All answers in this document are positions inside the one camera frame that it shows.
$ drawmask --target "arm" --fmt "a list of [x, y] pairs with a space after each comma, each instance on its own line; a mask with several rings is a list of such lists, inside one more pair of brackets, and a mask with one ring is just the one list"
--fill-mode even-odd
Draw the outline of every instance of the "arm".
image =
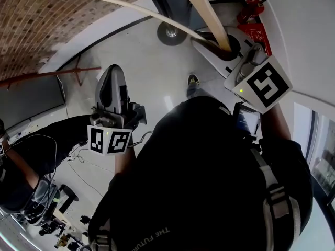
[[291, 140], [291, 134], [279, 104], [261, 115], [261, 129], [264, 139]]
[[115, 156], [115, 175], [117, 173], [123, 173], [129, 169], [129, 167], [134, 163], [135, 151], [134, 148], [127, 148], [126, 152], [121, 155]]
[[26, 180], [30, 184], [30, 186], [33, 189], [35, 189], [39, 180], [37, 173], [27, 164], [27, 162], [16, 151], [14, 151], [14, 149], [9, 149], [10, 146], [7, 140], [3, 141], [2, 145], [4, 151], [6, 152], [6, 155], [13, 161], [16, 167], [20, 171], [22, 171], [22, 173], [26, 176]]

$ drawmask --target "backpack strap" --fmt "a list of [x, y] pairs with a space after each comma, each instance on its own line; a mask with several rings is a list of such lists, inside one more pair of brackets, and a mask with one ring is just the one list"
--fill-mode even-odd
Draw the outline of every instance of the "backpack strap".
[[299, 204], [297, 200], [285, 194], [284, 186], [281, 186], [278, 183], [270, 166], [265, 162], [260, 153], [256, 149], [251, 149], [251, 152], [264, 175], [268, 194], [263, 201], [263, 214], [266, 228], [266, 251], [273, 251], [275, 249], [274, 231], [276, 231], [276, 237], [280, 237], [280, 230], [283, 227], [282, 224], [286, 222], [287, 226], [293, 224], [292, 241], [287, 244], [289, 249], [292, 242], [294, 242], [300, 235], [301, 218]]

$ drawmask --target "black shirt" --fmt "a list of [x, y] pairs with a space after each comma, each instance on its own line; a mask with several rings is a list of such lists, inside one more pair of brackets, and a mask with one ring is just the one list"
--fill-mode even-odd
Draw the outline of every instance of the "black shirt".
[[[132, 169], [114, 176], [91, 220], [90, 238], [110, 218], [118, 251], [265, 250], [264, 176], [222, 107], [196, 97], [169, 112]], [[303, 229], [312, 193], [300, 146], [260, 143], [275, 176], [298, 200]]]
[[[74, 146], [87, 141], [88, 124], [88, 115], [64, 119], [21, 138], [12, 148], [41, 178], [53, 172]], [[0, 206], [17, 211], [28, 203], [34, 189], [9, 157], [4, 156], [2, 160]]]

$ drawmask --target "wooden stick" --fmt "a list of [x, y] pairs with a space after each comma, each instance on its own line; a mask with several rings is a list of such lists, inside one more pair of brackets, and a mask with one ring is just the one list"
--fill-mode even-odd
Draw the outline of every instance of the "wooden stick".
[[227, 33], [220, 22], [218, 16], [215, 14], [212, 6], [208, 0], [190, 0], [195, 9], [199, 12], [207, 24], [210, 31], [213, 33], [215, 39], [218, 41], [219, 46], [226, 51], [231, 52], [229, 39]]
[[132, 3], [128, 3], [128, 2], [122, 1], [122, 0], [101, 0], [101, 1], [110, 2], [110, 3], [113, 3], [113, 4], [120, 5], [120, 6], [130, 7], [130, 8], [135, 9], [135, 10], [141, 12], [141, 13], [150, 15], [154, 18], [160, 19], [160, 20], [162, 20], [162, 21], [164, 21], [168, 24], [171, 24], [172, 26], [177, 27], [178, 29], [181, 29], [182, 31], [184, 31], [185, 33], [188, 33], [190, 36], [193, 36], [194, 38], [206, 41], [205, 38], [203, 38], [202, 36], [197, 34], [195, 31], [189, 29], [188, 27], [185, 27], [184, 25], [181, 25], [180, 23], [174, 21], [173, 19], [167, 18], [167, 17], [165, 17], [161, 14], [158, 14], [154, 11], [148, 10], [144, 7], [141, 7], [141, 6], [132, 4]]

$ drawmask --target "white floor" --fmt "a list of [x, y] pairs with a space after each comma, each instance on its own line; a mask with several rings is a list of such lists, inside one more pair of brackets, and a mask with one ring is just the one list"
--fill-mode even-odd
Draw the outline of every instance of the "white floor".
[[[159, 21], [150, 19], [120, 32], [84, 53], [79, 63], [79, 67], [101, 66], [102, 71], [112, 64], [121, 66], [131, 100], [146, 107], [148, 124], [139, 125], [133, 134], [134, 141], [139, 141], [145, 132], [152, 131], [172, 107], [186, 100], [187, 76], [191, 72], [197, 74], [205, 90], [224, 102], [230, 110], [233, 110], [237, 100], [224, 88], [224, 79], [220, 74], [193, 49], [189, 38], [176, 47], [163, 45], [157, 38], [159, 24]], [[81, 73], [81, 87], [75, 75], [61, 76], [69, 117], [92, 113], [99, 73]], [[60, 108], [34, 118], [30, 125], [44, 127], [65, 118], [65, 109]], [[136, 153], [140, 152], [142, 146], [136, 147]], [[77, 149], [72, 155], [78, 155], [79, 150], [85, 148]], [[80, 217], [94, 214], [101, 195], [107, 191], [114, 175], [114, 158], [97, 156], [88, 150], [82, 150], [80, 156], [84, 163], [78, 158], [65, 160], [57, 168], [54, 179], [59, 186], [68, 185], [79, 197], [79, 202], [73, 202], [65, 216], [77, 231], [82, 232], [87, 230], [87, 226], [80, 223]], [[54, 235], [40, 237], [35, 228], [29, 229], [29, 233], [40, 248], [53, 249], [56, 243]]]

